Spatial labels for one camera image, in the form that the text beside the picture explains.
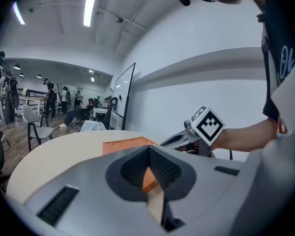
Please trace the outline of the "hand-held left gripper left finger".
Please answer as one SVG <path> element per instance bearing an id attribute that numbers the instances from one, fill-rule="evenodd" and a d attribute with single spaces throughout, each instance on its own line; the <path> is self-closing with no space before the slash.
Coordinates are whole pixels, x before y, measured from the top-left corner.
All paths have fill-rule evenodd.
<path id="1" fill-rule="evenodd" d="M 37 189 L 25 207 L 38 215 L 65 187 L 77 194 L 53 229 L 71 236 L 160 236 L 162 227 L 145 202 L 128 202 L 108 186 L 107 168 L 115 160 L 139 148 L 131 148 L 82 161 Z"/>

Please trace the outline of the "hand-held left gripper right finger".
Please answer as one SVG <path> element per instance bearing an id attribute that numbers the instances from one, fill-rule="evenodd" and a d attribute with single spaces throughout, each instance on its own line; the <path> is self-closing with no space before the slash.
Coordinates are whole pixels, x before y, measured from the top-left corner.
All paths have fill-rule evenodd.
<path id="1" fill-rule="evenodd" d="M 239 202 L 228 193 L 243 162 L 150 146 L 148 158 L 181 231 L 229 231 Z"/>

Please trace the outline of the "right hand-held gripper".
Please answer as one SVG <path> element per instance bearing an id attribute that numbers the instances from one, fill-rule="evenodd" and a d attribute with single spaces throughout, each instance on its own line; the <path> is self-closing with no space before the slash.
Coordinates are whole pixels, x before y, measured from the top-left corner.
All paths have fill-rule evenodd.
<path id="1" fill-rule="evenodd" d="M 184 131 L 172 135 L 160 146 L 185 147 L 186 153 L 213 157 L 211 146 L 225 128 L 225 123 L 212 108 L 202 106 L 184 121 L 184 128 Z"/>

